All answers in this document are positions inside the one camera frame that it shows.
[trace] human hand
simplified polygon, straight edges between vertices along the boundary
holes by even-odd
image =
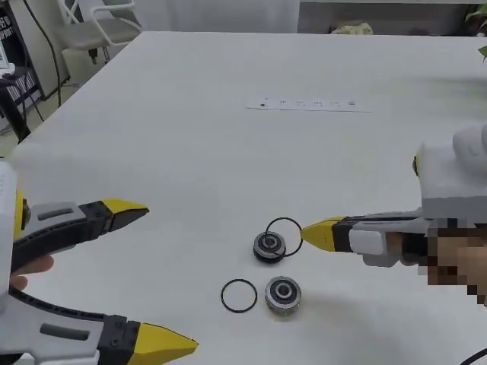
[[[53,265],[54,259],[50,255],[32,261],[10,276],[10,285],[18,290],[23,290],[27,286],[27,278],[24,275],[48,271]]]
[[[428,276],[429,285],[465,285],[477,303],[487,298],[487,229],[441,230],[428,238],[428,258],[419,263],[419,274]],[[399,243],[399,234],[388,244]]]

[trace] bearing seal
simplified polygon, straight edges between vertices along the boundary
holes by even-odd
[[[279,316],[289,316],[301,302],[301,289],[298,283],[285,276],[273,278],[266,286],[267,306]]]

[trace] ball bearing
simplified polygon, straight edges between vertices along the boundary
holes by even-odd
[[[299,307],[301,289],[291,278],[278,276],[267,284],[265,299],[267,306],[275,314],[289,316]]]
[[[260,261],[274,264],[281,261],[286,253],[284,238],[275,232],[262,232],[253,241],[253,254]]]

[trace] white table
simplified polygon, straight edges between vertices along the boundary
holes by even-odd
[[[278,216],[416,208],[420,143],[485,122],[484,42],[144,33],[10,161],[31,204],[119,197],[151,213],[59,254],[29,292],[191,336],[199,349],[181,364],[458,364],[486,345],[486,309],[466,288],[310,245],[266,267],[252,244]],[[257,96],[355,98],[373,112],[245,109]],[[275,230],[294,245],[293,226]],[[277,275],[303,291],[288,322],[263,302]],[[259,289],[247,314],[220,303],[233,278]],[[228,299],[245,306],[251,292],[238,289]]]

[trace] o-ring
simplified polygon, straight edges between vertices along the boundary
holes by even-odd
[[[290,222],[294,223],[296,225],[296,227],[298,227],[300,234],[301,234],[301,231],[303,230],[303,228],[301,228],[301,225],[297,221],[295,221],[294,219],[288,218],[288,217],[280,217],[280,218],[274,219],[271,223],[269,223],[267,225],[266,232],[264,233],[264,237],[266,237],[269,234],[269,230],[271,229],[271,226],[275,222],[278,222],[278,221],[290,221]],[[303,239],[301,238],[301,241],[299,241],[299,245],[298,245],[297,249],[295,249],[293,252],[285,253],[284,255],[282,255],[282,257],[289,257],[289,256],[293,256],[293,255],[297,254],[302,246],[303,246]]]
[[[223,298],[223,294],[224,292],[227,290],[227,287],[229,285],[232,285],[233,283],[244,283],[244,284],[248,284],[252,289],[253,289],[253,292],[255,294],[255,297],[253,299],[253,303],[250,304],[247,308],[245,309],[234,309],[234,308],[230,308],[224,298]],[[248,312],[249,310],[251,310],[252,308],[254,308],[254,306],[257,304],[257,288],[254,284],[252,284],[250,281],[248,280],[245,280],[245,279],[234,279],[234,280],[230,280],[228,283],[226,283],[223,288],[221,289],[221,293],[220,293],[220,299],[221,299],[221,304],[223,304],[223,306],[229,310],[230,312],[232,313],[245,313],[245,312]]]

